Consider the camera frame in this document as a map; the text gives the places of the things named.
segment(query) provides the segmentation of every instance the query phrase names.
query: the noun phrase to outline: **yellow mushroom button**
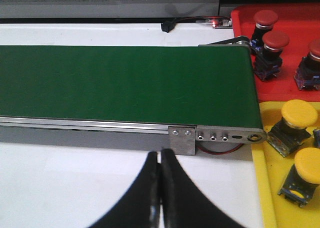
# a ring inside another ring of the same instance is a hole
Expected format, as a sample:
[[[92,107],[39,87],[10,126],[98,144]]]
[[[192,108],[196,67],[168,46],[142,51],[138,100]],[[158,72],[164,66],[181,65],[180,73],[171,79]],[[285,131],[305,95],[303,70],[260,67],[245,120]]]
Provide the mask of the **yellow mushroom button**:
[[[281,114],[290,125],[297,128],[311,126],[318,119],[316,109],[308,102],[299,99],[286,102],[281,109]]]
[[[294,165],[299,176],[306,182],[320,184],[320,149],[303,148],[294,157]]]

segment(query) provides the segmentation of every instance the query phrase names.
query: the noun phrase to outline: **green conveyor belt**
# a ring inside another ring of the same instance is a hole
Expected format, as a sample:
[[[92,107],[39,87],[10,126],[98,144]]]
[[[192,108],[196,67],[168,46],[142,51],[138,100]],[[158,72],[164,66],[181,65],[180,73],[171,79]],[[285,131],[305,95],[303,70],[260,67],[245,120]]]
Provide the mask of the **green conveyor belt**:
[[[0,46],[0,115],[261,128],[242,46]]]

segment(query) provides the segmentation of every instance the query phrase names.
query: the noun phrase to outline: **yellow panel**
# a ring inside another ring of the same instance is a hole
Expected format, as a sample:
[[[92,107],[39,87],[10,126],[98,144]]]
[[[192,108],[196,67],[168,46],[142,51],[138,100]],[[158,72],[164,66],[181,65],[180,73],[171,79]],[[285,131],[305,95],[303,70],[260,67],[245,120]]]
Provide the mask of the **yellow panel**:
[[[263,102],[260,112],[265,131],[269,132],[278,122],[284,102]],[[320,113],[320,102],[310,103]],[[318,118],[307,131],[320,126]],[[309,138],[301,148],[312,147],[313,137]],[[252,156],[255,165],[259,189],[260,203],[265,228],[315,228],[320,224],[320,187],[315,190],[313,199],[304,207],[299,208],[278,195],[291,166],[294,164],[296,152],[283,158],[268,142],[252,145]]]

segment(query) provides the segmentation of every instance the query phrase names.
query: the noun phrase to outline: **red mushroom button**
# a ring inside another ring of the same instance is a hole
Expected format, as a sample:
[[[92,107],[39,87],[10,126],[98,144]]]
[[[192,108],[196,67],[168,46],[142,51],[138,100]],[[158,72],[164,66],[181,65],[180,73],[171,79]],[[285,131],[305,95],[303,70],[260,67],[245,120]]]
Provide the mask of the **red mushroom button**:
[[[289,36],[281,31],[270,31],[263,35],[263,42],[268,47],[280,49],[289,44]]]
[[[254,21],[262,26],[270,26],[278,21],[278,15],[272,10],[260,10],[253,16]]]
[[[320,39],[315,39],[309,43],[309,51],[314,56],[320,57]]]

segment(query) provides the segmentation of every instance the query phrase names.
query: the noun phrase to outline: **metal bracket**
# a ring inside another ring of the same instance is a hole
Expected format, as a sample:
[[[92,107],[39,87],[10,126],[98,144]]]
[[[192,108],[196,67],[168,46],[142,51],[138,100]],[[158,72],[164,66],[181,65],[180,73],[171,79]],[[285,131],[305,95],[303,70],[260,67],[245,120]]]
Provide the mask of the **metal bracket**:
[[[168,127],[170,148],[177,155],[196,154],[196,129],[195,127]]]

